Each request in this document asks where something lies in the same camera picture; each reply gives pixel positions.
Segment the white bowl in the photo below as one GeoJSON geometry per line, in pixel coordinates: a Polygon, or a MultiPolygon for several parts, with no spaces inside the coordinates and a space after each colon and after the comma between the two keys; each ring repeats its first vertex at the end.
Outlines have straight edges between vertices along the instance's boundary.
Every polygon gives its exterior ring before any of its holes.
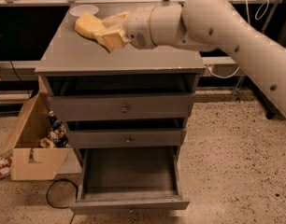
{"type": "Polygon", "coordinates": [[[98,12],[98,10],[99,10],[98,7],[96,7],[94,5],[79,5],[76,7],[72,7],[69,10],[69,13],[70,13],[70,15],[72,15],[74,17],[80,17],[81,15],[83,15],[87,11],[91,12],[94,15],[98,12]]]}

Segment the box flap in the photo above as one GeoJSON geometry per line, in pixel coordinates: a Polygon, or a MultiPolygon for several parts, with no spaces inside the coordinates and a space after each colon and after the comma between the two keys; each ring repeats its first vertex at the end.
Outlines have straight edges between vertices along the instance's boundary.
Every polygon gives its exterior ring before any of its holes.
{"type": "Polygon", "coordinates": [[[23,104],[10,135],[0,148],[0,155],[20,147],[22,143],[39,144],[40,139],[46,136],[47,123],[49,110],[38,94],[23,104]]]}
{"type": "Polygon", "coordinates": [[[12,180],[52,180],[58,174],[71,148],[15,148],[12,180]]]}

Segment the open cardboard box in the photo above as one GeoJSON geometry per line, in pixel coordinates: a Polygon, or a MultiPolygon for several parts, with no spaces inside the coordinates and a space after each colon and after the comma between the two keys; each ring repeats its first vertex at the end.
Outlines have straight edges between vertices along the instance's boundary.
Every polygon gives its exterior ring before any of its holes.
{"type": "Polygon", "coordinates": [[[49,109],[40,94],[26,101],[12,132],[0,150],[13,149],[12,180],[52,180],[57,174],[81,173],[73,148],[43,148],[39,142],[50,127],[49,109]]]}

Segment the terrazzo floor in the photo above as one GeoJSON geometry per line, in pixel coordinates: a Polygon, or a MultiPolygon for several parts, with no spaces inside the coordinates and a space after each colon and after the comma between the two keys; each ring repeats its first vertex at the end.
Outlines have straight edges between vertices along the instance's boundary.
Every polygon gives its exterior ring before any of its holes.
{"type": "MultiPolygon", "coordinates": [[[[179,156],[185,211],[75,216],[73,224],[286,223],[286,120],[266,119],[251,91],[236,103],[229,91],[199,91],[179,156]]],[[[0,146],[16,117],[0,117],[0,146]]],[[[79,175],[59,178],[79,181],[79,175]]],[[[51,181],[0,180],[0,223],[68,224],[69,209],[48,206],[51,181]]],[[[50,193],[54,203],[74,202],[66,183],[50,193]]]]}

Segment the open drawer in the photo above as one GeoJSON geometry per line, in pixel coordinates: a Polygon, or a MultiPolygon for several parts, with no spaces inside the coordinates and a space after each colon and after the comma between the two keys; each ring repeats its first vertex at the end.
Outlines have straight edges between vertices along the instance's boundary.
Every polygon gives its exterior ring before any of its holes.
{"type": "Polygon", "coordinates": [[[77,215],[135,209],[183,210],[173,147],[86,149],[77,215]]]}

